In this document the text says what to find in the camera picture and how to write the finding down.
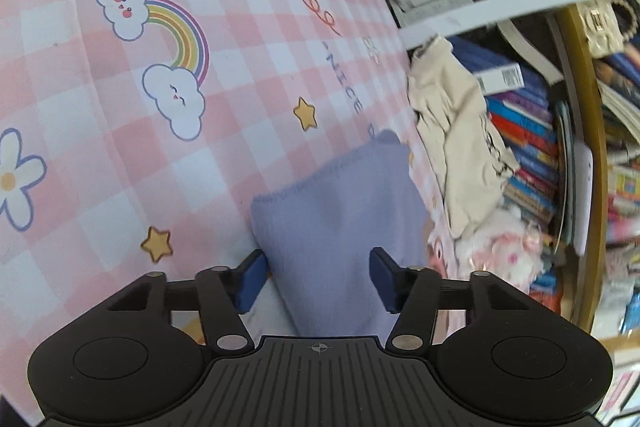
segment pink fabric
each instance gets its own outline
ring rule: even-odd
[[[149,270],[237,264],[255,194],[383,128],[412,148],[456,275],[384,0],[135,1],[0,2],[0,392],[31,422],[26,364],[46,336]],[[149,227],[171,233],[157,264]],[[271,286],[245,319],[256,337],[290,332]]]

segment beige garment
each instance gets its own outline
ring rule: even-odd
[[[437,37],[414,55],[409,102],[436,173],[454,239],[468,236],[496,207],[519,168],[486,116],[475,77],[456,60],[449,41]]]

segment gingham pattern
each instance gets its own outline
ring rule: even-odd
[[[174,58],[163,28],[147,25],[124,42],[96,0],[0,2],[0,133],[19,130],[22,155],[42,156],[48,168],[29,192],[28,230],[0,214],[0,391],[31,422],[40,413],[26,364],[38,343],[151,269],[190,279],[237,264],[255,247],[252,196],[362,144],[370,124],[412,147],[412,177],[454,266],[406,97],[408,59],[384,0],[318,0],[340,37],[301,0],[173,1],[200,23],[210,49],[203,129],[191,142],[170,132],[141,86],[146,67]],[[315,106],[318,128],[302,131],[292,113],[299,97]],[[171,231],[175,253],[158,265],[140,249],[149,226]],[[291,332],[271,285],[245,318],[256,337]]]

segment white curved bar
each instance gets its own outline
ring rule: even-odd
[[[494,22],[551,10],[586,0],[481,0],[400,29],[404,48],[412,50],[435,35],[448,37]]]

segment white barcode label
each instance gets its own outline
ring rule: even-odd
[[[520,65],[515,62],[491,70],[480,71],[475,73],[474,76],[480,84],[482,94],[485,96],[524,87]]]

